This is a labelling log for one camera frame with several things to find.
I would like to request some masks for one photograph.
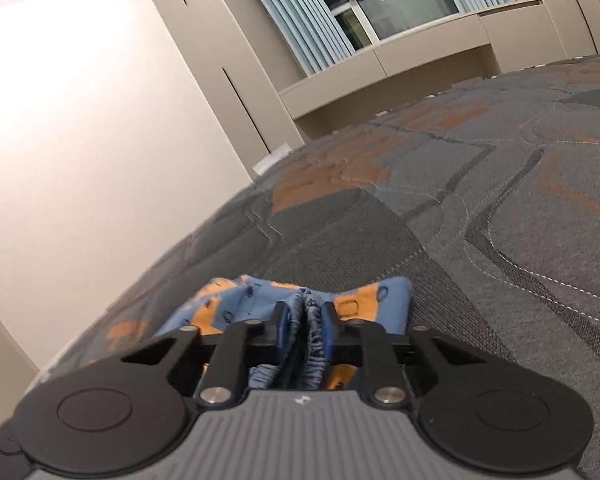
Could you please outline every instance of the blue cloth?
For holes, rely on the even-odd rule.
[[[306,313],[308,341],[300,376],[301,389],[320,386],[330,357],[333,333],[323,323],[322,311],[332,302],[341,319],[360,317],[381,324],[388,333],[404,333],[407,323],[411,283],[403,277],[390,278],[347,292],[320,292],[304,286],[268,282],[251,276],[237,280],[216,278],[195,297],[184,303],[161,327],[156,336],[181,326],[196,324],[202,335],[220,333],[234,321],[267,320],[278,302],[285,304],[286,335],[283,364],[259,365],[250,369],[250,388],[268,388],[283,367],[290,365],[289,352]]]

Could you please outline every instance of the window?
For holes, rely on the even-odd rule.
[[[356,50],[371,44],[371,39],[362,27],[360,19],[350,7],[336,15],[336,21],[340,24],[340,27],[342,27],[345,35]]]
[[[378,38],[458,12],[453,0],[357,0]]]

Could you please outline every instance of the orange pattern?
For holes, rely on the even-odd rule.
[[[333,305],[343,321],[349,319],[373,321],[378,315],[378,284],[371,283],[346,296],[338,296],[333,300]],[[356,370],[358,369],[351,365],[335,365],[327,380],[326,389],[334,390],[346,386]]]
[[[552,177],[558,168],[560,168],[564,162],[564,159],[565,155],[563,152],[554,153],[549,157],[542,167],[540,175],[538,176],[538,187],[570,200],[570,202],[576,203],[580,207],[591,211],[600,217],[600,204],[598,202],[594,202],[584,195],[584,193],[576,191],[575,189],[571,189],[570,187],[556,186],[555,184],[552,184]]]
[[[298,290],[300,288],[299,285],[294,285],[293,283],[269,282],[269,285],[276,286],[278,288],[289,288],[290,290]]]
[[[543,68],[551,82],[567,85],[600,85],[600,61],[588,65],[556,64]]]
[[[441,100],[423,101],[398,115],[388,124],[403,126],[414,132],[446,132],[489,111],[482,103],[464,104],[450,101],[441,107]]]
[[[232,282],[232,280],[228,280],[226,278],[214,278],[204,287],[202,287],[199,291],[197,291],[193,299],[194,301],[199,300],[200,298],[204,298],[209,294],[217,294],[218,292],[224,292],[236,286],[237,285],[234,282]]]
[[[600,144],[599,139],[586,136],[580,130],[570,130],[561,126],[539,124],[538,126],[534,126],[534,132],[551,140],[566,140],[566,138],[570,138],[578,142],[586,142],[587,144]]]
[[[126,344],[126,348],[130,348],[142,339],[147,327],[146,321],[122,321],[115,324],[107,333],[107,341],[110,342],[107,349],[113,352],[123,338],[132,336]]]
[[[197,326],[200,329],[200,335],[213,335],[221,334],[222,331],[211,326],[216,317],[216,312],[220,306],[221,297],[214,296],[210,300],[205,301],[200,305],[199,309],[191,318],[192,325]]]
[[[288,165],[273,192],[272,213],[385,180],[389,173],[376,166],[375,159],[414,142],[416,139],[405,134],[366,130],[347,136],[346,142],[335,137]]]

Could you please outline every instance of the white stitching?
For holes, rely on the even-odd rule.
[[[582,140],[552,140],[551,142],[563,142],[565,144],[593,144],[600,146],[600,142],[583,142]]]
[[[506,256],[504,256],[504,254],[502,254],[495,247],[493,247],[493,248],[496,250],[496,252],[498,253],[498,255],[501,258],[503,258],[510,265],[516,267],[519,270],[523,270],[524,272],[527,272],[528,274],[531,274],[533,276],[537,276],[538,278],[544,278],[546,280],[549,280],[550,282],[558,283],[559,285],[568,286],[569,288],[572,288],[573,290],[577,290],[578,292],[583,292],[584,294],[588,294],[589,296],[592,296],[592,297],[596,298],[597,300],[600,300],[600,296],[597,296],[596,294],[593,294],[592,292],[587,292],[586,290],[583,290],[582,288],[578,288],[577,286],[574,286],[574,285],[570,285],[569,283],[563,283],[563,282],[560,282],[559,280],[554,280],[553,278],[549,278],[548,276],[545,276],[544,274],[538,274],[537,272],[533,272],[532,270],[523,269],[522,267],[517,266],[514,262],[509,260]]]
[[[413,187],[415,187],[415,186],[409,186],[408,184],[405,184],[405,185],[399,185],[399,184],[393,184],[393,183],[390,183],[390,185],[391,185],[392,187],[398,187],[398,188],[403,188],[403,187],[406,187],[406,188],[413,188]],[[452,195],[454,195],[454,196],[457,196],[457,197],[458,197],[458,198],[459,198],[459,199],[462,201],[462,204],[464,205],[464,212],[465,212],[465,215],[466,215],[466,218],[465,218],[464,225],[463,225],[463,226],[462,226],[462,227],[459,229],[459,231],[456,233],[456,235],[455,235],[453,238],[451,238],[450,240],[448,240],[448,241],[447,241],[447,242],[446,242],[444,245],[442,245],[441,247],[437,248],[437,249],[434,251],[434,253],[433,253],[433,254],[435,254],[435,253],[437,253],[437,252],[440,252],[442,249],[445,249],[445,248],[446,248],[446,247],[448,247],[449,245],[451,245],[451,244],[453,243],[453,241],[455,241],[455,240],[456,240],[456,238],[458,238],[458,237],[459,237],[459,235],[460,235],[462,232],[464,232],[464,230],[466,229],[466,227],[467,227],[467,225],[468,225],[468,223],[469,223],[469,211],[468,211],[468,209],[467,209],[467,207],[466,207],[466,202],[464,201],[464,199],[463,199],[463,198],[462,198],[460,195],[458,195],[458,193],[455,193],[455,192],[453,192],[453,191],[449,191],[449,190],[447,190],[447,189],[443,189],[443,188],[441,188],[441,187],[430,187],[430,188],[431,188],[431,189],[438,190],[438,191],[444,191],[444,192],[448,192],[448,193],[450,193],[450,194],[452,194]],[[437,198],[435,198],[435,197],[432,197],[432,198],[433,198],[434,200],[436,200],[436,202],[440,203],[440,201],[439,201]],[[435,239],[435,238],[436,238],[436,237],[437,237],[437,236],[438,236],[438,235],[439,235],[441,232],[442,232],[442,226],[440,227],[440,229],[439,229],[439,231],[437,232],[437,234],[436,234],[435,236],[433,236],[433,237],[432,237],[430,240],[428,240],[428,241],[427,241],[425,244],[423,244],[423,245],[422,245],[422,246],[421,246],[421,247],[420,247],[420,248],[419,248],[417,251],[415,251],[415,252],[413,252],[413,253],[409,254],[409,256],[405,257],[405,259],[401,260],[400,262],[397,262],[397,263],[393,264],[391,267],[389,267],[387,270],[383,271],[381,274],[378,274],[378,276],[376,276],[376,280],[378,280],[378,279],[381,279],[381,278],[383,279],[385,276],[388,276],[388,275],[389,275],[391,272],[393,272],[395,269],[398,269],[399,267],[403,266],[403,265],[404,265],[406,262],[408,262],[408,261],[410,261],[411,259],[413,259],[413,258],[415,258],[416,256],[418,256],[418,254],[420,254],[420,253],[423,253],[423,252],[425,251],[426,247],[427,247],[429,244],[431,244],[431,242],[432,242],[432,241],[433,241],[433,240],[434,240],[434,239]]]
[[[517,186],[512,187],[509,191],[507,191],[505,194],[502,195],[501,199],[504,199],[504,197],[506,197],[513,189],[517,189],[517,188],[518,188]],[[491,237],[491,216],[493,215],[494,211],[495,211],[495,208],[492,209],[491,211],[489,211],[489,216],[487,217],[487,238],[489,239],[489,243],[491,244],[491,247],[493,247],[493,249],[498,253],[499,257],[501,257],[503,260],[505,260],[508,264],[516,267],[518,270],[522,270],[523,272],[526,272],[527,274],[531,274],[532,276],[538,276],[539,278],[544,278],[551,282],[558,283],[559,285],[568,286],[569,288],[572,288],[573,290],[577,290],[578,292],[583,292],[584,294],[588,294],[589,296],[592,296],[593,298],[600,300],[600,296],[598,296],[597,294],[593,294],[592,292],[588,292],[586,290],[583,290],[582,288],[578,288],[577,286],[570,285],[569,283],[564,283],[564,282],[561,282],[554,278],[549,278],[548,276],[545,276],[544,274],[538,274],[537,272],[533,272],[532,270],[523,269],[523,267],[518,266],[517,264],[512,262],[509,258],[507,258],[504,254],[502,254],[498,250],[498,248],[494,245],[493,237]]]
[[[378,191],[390,190],[391,187],[393,187],[393,188],[395,188],[395,187],[398,187],[398,188],[409,188],[409,189],[417,189],[417,188],[419,188],[419,186],[409,186],[408,184],[399,185],[399,184],[393,184],[392,182],[389,182],[389,186],[387,186],[387,188],[381,189],[380,187],[376,186],[376,184],[373,184],[373,183],[370,183],[370,184],[372,184]],[[435,189],[435,190],[438,190],[438,191],[442,191],[443,190],[442,188],[439,188],[439,187],[431,187],[431,189]],[[406,262],[410,261],[412,258],[415,258],[416,256],[418,256],[418,254],[422,253],[425,250],[425,247],[427,245],[429,245],[430,243],[432,243],[432,241],[435,240],[438,236],[440,236],[440,233],[442,233],[442,230],[443,230],[444,225],[445,225],[445,219],[446,219],[445,206],[443,205],[443,203],[440,202],[440,200],[438,200],[436,197],[434,197],[432,195],[429,195],[427,193],[414,192],[414,193],[411,193],[411,194],[420,194],[420,195],[428,196],[428,197],[432,198],[433,200],[435,200],[436,202],[438,202],[440,204],[440,207],[442,208],[442,224],[440,225],[440,228],[437,230],[437,232],[429,240],[427,240],[427,242],[425,244],[423,244],[417,251],[414,251],[413,253],[409,254],[407,257],[405,257],[400,262],[397,262],[397,263],[393,264],[387,270],[384,270],[381,274],[378,274],[376,276],[376,278],[375,278],[376,281],[380,280],[380,279],[384,279],[386,276],[388,276],[395,269],[398,269],[399,267],[403,266]]]
[[[579,310],[576,310],[575,308],[573,308],[573,307],[571,307],[571,306],[567,306],[567,305],[565,305],[565,304],[562,304],[562,303],[560,303],[559,301],[552,300],[551,298],[548,298],[548,297],[546,297],[546,296],[543,296],[542,294],[538,294],[538,293],[536,293],[536,292],[533,292],[532,290],[528,290],[527,288],[524,288],[524,287],[522,287],[522,286],[516,285],[515,283],[511,283],[511,282],[508,282],[508,281],[506,281],[506,280],[502,280],[502,279],[500,279],[500,278],[497,278],[496,276],[493,276],[492,274],[489,274],[489,273],[488,273],[488,272],[486,272],[485,270],[482,270],[480,267],[478,267],[478,266],[475,264],[475,262],[474,262],[474,261],[471,259],[471,257],[469,256],[469,253],[467,253],[467,251],[466,251],[466,244],[464,245],[464,247],[463,247],[463,248],[464,248],[464,254],[465,254],[465,256],[467,257],[467,259],[468,259],[468,260],[469,260],[469,261],[472,263],[472,265],[473,265],[473,266],[474,266],[476,269],[478,269],[478,270],[479,270],[481,273],[483,273],[485,276],[489,276],[490,278],[493,278],[494,280],[497,280],[497,281],[499,281],[499,282],[502,282],[502,283],[506,283],[507,285],[510,285],[510,286],[514,286],[515,288],[519,288],[520,290],[524,290],[525,292],[528,292],[529,294],[532,294],[533,296],[536,296],[536,297],[538,297],[538,298],[541,298],[541,299],[543,299],[543,300],[551,301],[552,303],[555,303],[555,304],[558,304],[558,305],[560,305],[561,307],[567,308],[567,309],[569,309],[569,310],[571,310],[571,311],[575,312],[576,314],[579,314],[580,316],[588,317],[590,320],[592,320],[592,321],[595,321],[595,322],[597,322],[597,323],[600,323],[600,319],[598,319],[597,317],[593,317],[593,316],[591,316],[590,314],[587,314],[586,312],[581,312],[581,311],[579,311]]]
[[[516,176],[519,172],[520,172],[520,170],[516,171],[515,173],[510,174],[507,178],[505,178],[504,182],[501,182],[496,187],[494,187],[487,195],[485,195],[485,197],[482,200],[480,200],[480,202],[478,202],[478,203],[476,203],[474,205],[474,207],[471,209],[471,211],[469,211],[469,213],[475,212],[475,210],[478,209],[482,204],[484,204],[485,202],[487,202],[487,200],[490,199],[490,197],[493,196],[493,194],[496,191],[498,191],[501,188],[505,187],[510,182],[510,180],[514,176]]]
[[[391,182],[389,182],[389,186],[381,188],[378,185],[376,185],[374,182],[370,182],[369,184],[371,184],[373,187],[375,187],[379,192],[391,191],[392,187],[408,187],[410,189],[425,189],[427,187],[427,186],[410,186],[409,184],[398,185],[398,184],[392,184]],[[440,224],[440,227],[435,232],[435,234],[429,240],[427,240],[423,245],[430,244],[433,240],[435,240],[436,238],[438,238],[438,236],[440,236],[440,233],[443,231],[443,229],[445,227],[445,221],[446,221],[445,206],[435,196],[430,195],[428,193],[424,193],[424,192],[421,192],[421,191],[414,191],[414,192],[406,191],[405,193],[406,194],[412,194],[412,195],[428,196],[430,199],[435,200],[436,202],[438,202],[438,204],[442,208],[442,223]]]

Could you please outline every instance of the quilted mattress cover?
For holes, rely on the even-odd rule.
[[[151,337],[211,278],[391,276],[408,324],[562,381],[600,480],[600,56],[468,82],[294,151],[165,254],[52,367]]]

